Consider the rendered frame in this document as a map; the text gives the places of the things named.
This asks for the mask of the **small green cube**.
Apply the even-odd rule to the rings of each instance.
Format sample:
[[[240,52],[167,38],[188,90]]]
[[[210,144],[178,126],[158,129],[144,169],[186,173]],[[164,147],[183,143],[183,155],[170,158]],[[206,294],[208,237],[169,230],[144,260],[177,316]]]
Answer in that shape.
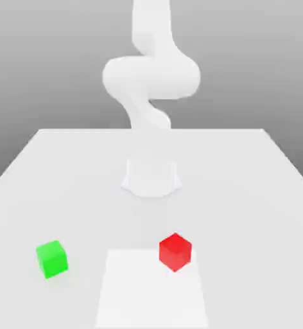
[[[45,279],[52,278],[68,270],[67,255],[58,240],[38,246],[36,254]]]

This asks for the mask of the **small red cube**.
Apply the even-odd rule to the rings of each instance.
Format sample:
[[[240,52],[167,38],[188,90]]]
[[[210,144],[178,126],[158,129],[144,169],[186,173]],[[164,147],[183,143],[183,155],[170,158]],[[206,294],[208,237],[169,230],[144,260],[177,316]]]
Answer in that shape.
[[[192,243],[178,233],[159,242],[159,260],[173,272],[191,262],[191,253]]]

